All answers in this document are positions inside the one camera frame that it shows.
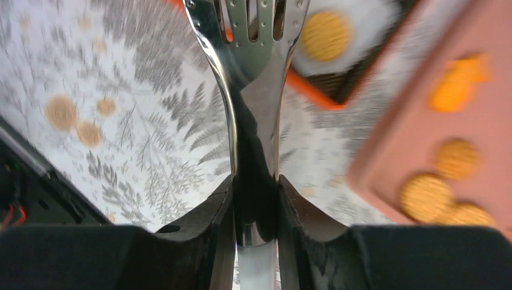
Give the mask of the metal tongs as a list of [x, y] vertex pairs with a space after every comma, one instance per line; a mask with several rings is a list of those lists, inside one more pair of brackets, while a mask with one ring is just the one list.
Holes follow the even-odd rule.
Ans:
[[280, 109], [309, 1], [185, 1], [228, 125], [242, 289], [277, 285]]

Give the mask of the pink cookie tray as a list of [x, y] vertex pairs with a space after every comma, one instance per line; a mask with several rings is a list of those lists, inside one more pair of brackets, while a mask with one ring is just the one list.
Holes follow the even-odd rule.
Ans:
[[[488, 56], [490, 80], [480, 83], [465, 108], [437, 112], [429, 97], [448, 64], [471, 54]], [[471, 142], [480, 152], [469, 177], [442, 177], [434, 166], [440, 145]], [[353, 192], [398, 224], [437, 224], [409, 217], [399, 203], [403, 184], [431, 173], [453, 190], [454, 205], [471, 203], [511, 234], [511, 2], [470, 1], [406, 89], [379, 121], [347, 176]]]

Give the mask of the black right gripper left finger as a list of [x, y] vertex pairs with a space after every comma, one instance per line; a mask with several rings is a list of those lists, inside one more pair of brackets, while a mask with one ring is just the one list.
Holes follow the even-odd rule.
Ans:
[[226, 178], [155, 233], [131, 225], [26, 225], [1, 233], [2, 289], [231, 289], [235, 234]]

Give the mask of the swirl butter cookie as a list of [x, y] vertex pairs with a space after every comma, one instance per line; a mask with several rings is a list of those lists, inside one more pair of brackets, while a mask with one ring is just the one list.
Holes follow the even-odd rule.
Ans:
[[444, 178], [462, 180], [478, 168], [479, 150], [471, 142], [451, 139], [443, 142], [435, 154], [434, 166]]

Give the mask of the orange compartment box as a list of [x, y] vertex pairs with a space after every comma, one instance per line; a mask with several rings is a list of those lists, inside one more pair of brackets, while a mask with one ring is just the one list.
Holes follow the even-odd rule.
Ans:
[[[185, 1], [176, 1], [175, 5], [185, 11]], [[293, 54], [287, 71], [285, 85], [290, 85], [310, 101], [325, 109], [343, 108], [346, 102], [358, 91], [365, 78], [376, 65], [386, 47], [394, 40], [397, 33], [413, 12], [420, 6], [419, 1], [394, 1], [400, 6], [400, 14], [393, 26], [385, 31], [383, 39], [369, 49], [367, 56], [356, 62], [344, 72], [320, 74], [303, 77], [292, 66]]]

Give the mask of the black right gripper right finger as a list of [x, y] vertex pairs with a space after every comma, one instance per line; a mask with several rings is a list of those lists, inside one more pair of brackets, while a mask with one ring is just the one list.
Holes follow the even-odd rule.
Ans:
[[345, 226], [280, 177], [283, 289], [510, 289], [511, 243], [488, 227]]

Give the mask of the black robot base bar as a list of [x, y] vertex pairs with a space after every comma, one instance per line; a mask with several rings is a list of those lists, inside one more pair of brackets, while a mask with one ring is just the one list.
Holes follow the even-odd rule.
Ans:
[[5, 119], [1, 120], [1, 229], [27, 224], [109, 224]]

